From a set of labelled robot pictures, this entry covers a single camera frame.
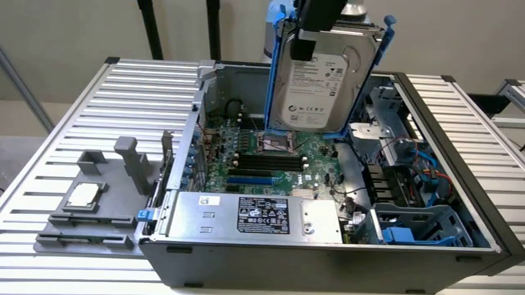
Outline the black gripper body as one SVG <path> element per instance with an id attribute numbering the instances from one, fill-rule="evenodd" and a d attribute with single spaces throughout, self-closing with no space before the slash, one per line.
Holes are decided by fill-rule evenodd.
<path id="1" fill-rule="evenodd" d="M 296 26 L 305 31 L 328 31 L 345 7 L 345 0 L 295 0 Z"/>

